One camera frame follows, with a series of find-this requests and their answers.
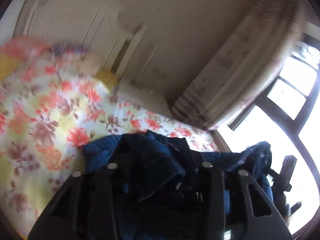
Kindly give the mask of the blue quilted puffer jacket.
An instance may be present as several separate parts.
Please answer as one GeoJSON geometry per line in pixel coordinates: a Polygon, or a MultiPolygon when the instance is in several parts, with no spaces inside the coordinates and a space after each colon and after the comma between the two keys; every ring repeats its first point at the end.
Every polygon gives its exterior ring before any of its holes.
{"type": "MultiPolygon", "coordinates": [[[[243,152],[271,152],[260,142],[243,152]]],[[[86,174],[118,164],[115,198],[122,239],[196,239],[200,189],[196,151],[184,138],[147,131],[110,135],[83,147],[86,174]]]]}

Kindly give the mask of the floral bed quilt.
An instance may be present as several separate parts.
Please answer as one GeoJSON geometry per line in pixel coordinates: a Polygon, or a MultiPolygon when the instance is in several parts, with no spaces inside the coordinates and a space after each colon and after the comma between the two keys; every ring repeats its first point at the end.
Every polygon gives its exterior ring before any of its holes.
{"type": "Polygon", "coordinates": [[[89,142],[153,131],[185,138],[199,152],[220,150],[208,132],[122,100],[79,73],[75,62],[85,54],[55,57],[52,46],[26,36],[1,45],[1,210],[23,239],[67,177],[84,169],[80,152],[89,142]]]}

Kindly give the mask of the white bedside table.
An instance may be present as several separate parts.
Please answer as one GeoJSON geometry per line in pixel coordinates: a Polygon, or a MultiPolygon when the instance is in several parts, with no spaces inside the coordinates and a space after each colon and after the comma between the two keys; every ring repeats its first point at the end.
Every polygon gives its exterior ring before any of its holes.
{"type": "Polygon", "coordinates": [[[147,110],[172,117],[171,110],[166,98],[147,87],[136,85],[129,80],[122,79],[118,84],[116,94],[133,105],[140,106],[147,110]]]}

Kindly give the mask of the patterned window curtain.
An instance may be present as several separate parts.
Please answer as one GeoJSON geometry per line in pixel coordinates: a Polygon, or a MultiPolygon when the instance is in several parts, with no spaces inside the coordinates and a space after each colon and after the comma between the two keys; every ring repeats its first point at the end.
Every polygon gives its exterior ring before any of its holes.
{"type": "Polygon", "coordinates": [[[277,78],[305,24],[299,0],[256,0],[175,101],[173,116],[203,130],[235,119],[277,78]]]}

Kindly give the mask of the colourful patterned pillow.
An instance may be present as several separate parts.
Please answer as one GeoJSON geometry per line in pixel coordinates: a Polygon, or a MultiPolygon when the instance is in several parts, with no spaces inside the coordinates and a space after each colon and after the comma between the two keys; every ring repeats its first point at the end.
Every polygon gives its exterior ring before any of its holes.
{"type": "Polygon", "coordinates": [[[50,47],[49,51],[55,57],[62,57],[63,55],[69,54],[69,53],[86,54],[89,51],[89,49],[82,44],[60,42],[50,47]]]}

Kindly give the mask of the white wooden headboard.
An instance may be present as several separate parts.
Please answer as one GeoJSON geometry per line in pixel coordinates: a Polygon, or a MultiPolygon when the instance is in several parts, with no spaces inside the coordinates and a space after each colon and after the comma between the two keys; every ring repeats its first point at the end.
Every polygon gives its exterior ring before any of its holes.
{"type": "Polygon", "coordinates": [[[25,0],[14,36],[82,44],[99,56],[104,70],[121,78],[146,31],[143,24],[122,26],[123,11],[115,0],[25,0]]]}

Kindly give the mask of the dark window frame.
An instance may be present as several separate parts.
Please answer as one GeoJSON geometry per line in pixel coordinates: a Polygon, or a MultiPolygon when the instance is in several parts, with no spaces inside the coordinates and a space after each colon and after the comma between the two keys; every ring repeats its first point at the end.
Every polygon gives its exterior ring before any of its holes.
{"type": "Polygon", "coordinates": [[[271,144],[272,169],[296,158],[285,192],[299,209],[289,218],[295,239],[315,238],[319,228],[319,39],[306,34],[286,58],[277,78],[220,133],[232,151],[260,141],[271,144]]]}

